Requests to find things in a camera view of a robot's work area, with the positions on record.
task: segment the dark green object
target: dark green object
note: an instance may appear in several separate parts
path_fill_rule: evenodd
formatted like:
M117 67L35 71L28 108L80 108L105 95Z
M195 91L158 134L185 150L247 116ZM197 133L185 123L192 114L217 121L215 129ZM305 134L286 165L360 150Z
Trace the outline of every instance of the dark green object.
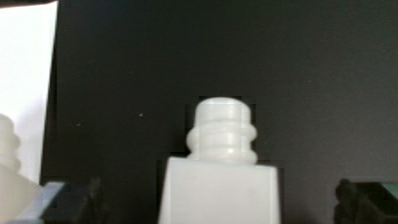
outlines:
M398 224L398 184L341 180L336 224Z

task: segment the white object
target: white object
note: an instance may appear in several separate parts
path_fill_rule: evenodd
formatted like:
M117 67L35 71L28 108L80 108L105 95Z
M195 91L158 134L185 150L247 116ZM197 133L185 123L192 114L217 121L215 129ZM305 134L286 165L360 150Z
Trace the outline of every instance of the white object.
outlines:
M57 2L0 9L0 113L19 136L19 174L39 183Z
M167 165L160 224L279 224L277 168L254 165L247 105L211 98L197 106L188 158Z
M18 174L18 146L12 121L0 114L0 223L16 217L41 191L39 185Z

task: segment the dark surface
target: dark surface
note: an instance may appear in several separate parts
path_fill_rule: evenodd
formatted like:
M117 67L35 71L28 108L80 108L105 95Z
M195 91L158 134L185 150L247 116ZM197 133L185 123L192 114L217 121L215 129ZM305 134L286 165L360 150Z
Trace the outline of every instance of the dark surface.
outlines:
M112 224L156 223L199 96L256 105L284 223L332 223L343 177L398 179L396 27L396 1L60 0L42 181L103 178Z

